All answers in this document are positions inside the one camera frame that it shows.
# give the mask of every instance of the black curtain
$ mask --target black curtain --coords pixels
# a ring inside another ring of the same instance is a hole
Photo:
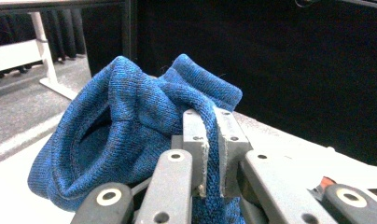
[[[79,9],[53,10],[42,12],[43,26],[49,40],[49,48],[54,62],[59,58],[65,61],[67,57],[75,59],[78,54],[85,54],[85,42]],[[0,46],[35,39],[35,29],[31,16],[28,14],[12,14],[0,16]],[[30,64],[12,69],[20,69],[22,73]]]
[[[377,165],[377,9],[147,0],[138,13],[147,73],[160,75],[187,53],[243,90],[237,111]]]

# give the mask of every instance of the gray carpet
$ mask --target gray carpet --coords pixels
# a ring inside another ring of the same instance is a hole
[[[91,79],[87,58],[55,63],[58,81],[79,92]],[[70,100],[39,80],[45,77],[42,65],[27,74],[12,72],[0,79],[0,161],[54,131]]]

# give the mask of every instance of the table surface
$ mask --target table surface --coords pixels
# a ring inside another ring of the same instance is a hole
[[[284,133],[234,113],[255,150],[287,157],[301,184],[309,188],[323,175],[338,183],[377,188],[377,167],[350,159],[334,151]],[[34,195],[26,183],[35,156],[49,136],[0,163],[0,223],[70,223],[74,213],[65,212],[49,200]]]

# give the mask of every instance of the knit cloth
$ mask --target knit cloth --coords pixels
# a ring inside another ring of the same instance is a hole
[[[76,211],[107,182],[131,184],[151,177],[172,135],[183,132],[183,112],[195,109],[210,143],[207,197],[194,198],[193,223],[244,223],[238,202],[224,203],[214,106],[232,111],[242,92],[180,55],[159,78],[124,57],[97,74],[68,106],[28,177],[35,194]]]

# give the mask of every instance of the white table leg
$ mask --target white table leg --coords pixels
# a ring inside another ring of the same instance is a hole
[[[36,32],[39,53],[41,55],[43,64],[47,71],[47,77],[42,78],[40,80],[40,83],[52,89],[53,91],[56,91],[59,94],[73,100],[77,96],[77,93],[66,88],[64,85],[58,83],[57,75],[55,74],[54,64],[51,58],[51,52],[49,51],[49,42],[46,39],[46,34],[44,33],[43,22],[41,21],[40,13],[33,12],[30,14]]]

